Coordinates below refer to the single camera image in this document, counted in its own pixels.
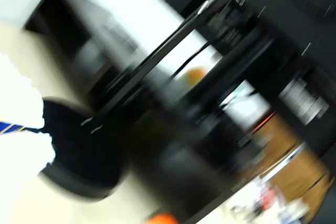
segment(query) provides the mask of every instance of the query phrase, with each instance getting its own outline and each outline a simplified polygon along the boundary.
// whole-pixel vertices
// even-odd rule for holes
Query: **white cloth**
[[[6,55],[0,54],[0,122],[40,129],[44,126],[43,99],[30,80],[21,76]],[[30,131],[0,133],[0,223],[24,185],[48,163],[55,151],[49,134]]]
[[[40,129],[44,126],[43,100],[6,55],[0,54],[0,121]]]

